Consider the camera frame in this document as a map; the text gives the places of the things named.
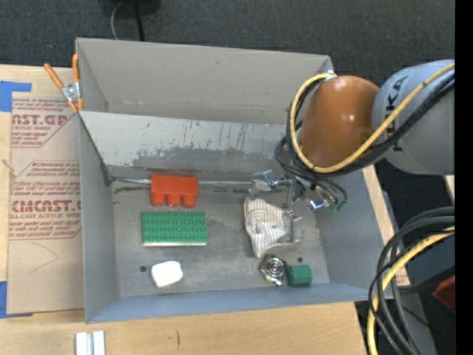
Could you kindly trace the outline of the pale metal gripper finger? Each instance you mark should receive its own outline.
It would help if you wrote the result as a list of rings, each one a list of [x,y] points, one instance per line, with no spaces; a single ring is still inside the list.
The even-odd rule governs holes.
[[[271,169],[256,172],[251,175],[251,187],[249,188],[250,195],[257,195],[260,192],[271,192],[281,186],[280,180],[273,177]]]
[[[290,242],[299,242],[302,238],[302,217],[295,213],[293,209],[285,210],[284,216]]]

